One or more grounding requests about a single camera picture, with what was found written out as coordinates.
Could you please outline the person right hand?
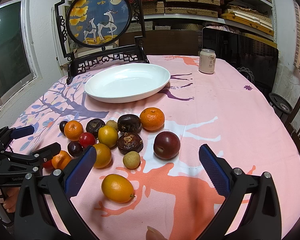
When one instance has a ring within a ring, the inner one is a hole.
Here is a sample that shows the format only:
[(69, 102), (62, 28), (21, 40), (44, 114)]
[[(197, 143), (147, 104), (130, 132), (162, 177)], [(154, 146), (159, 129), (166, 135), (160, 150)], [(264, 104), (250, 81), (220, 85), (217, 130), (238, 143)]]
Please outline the person right hand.
[(146, 240), (166, 240), (166, 238), (155, 228), (147, 226)]

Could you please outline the person left hand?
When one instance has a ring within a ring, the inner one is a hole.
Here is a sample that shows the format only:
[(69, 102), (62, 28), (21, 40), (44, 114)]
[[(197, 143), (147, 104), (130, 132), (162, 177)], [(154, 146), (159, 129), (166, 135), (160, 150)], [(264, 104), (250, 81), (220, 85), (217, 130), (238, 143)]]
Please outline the person left hand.
[(19, 191), (19, 187), (12, 187), (7, 189), (7, 198), (3, 203), (3, 207), (8, 213), (15, 212)]

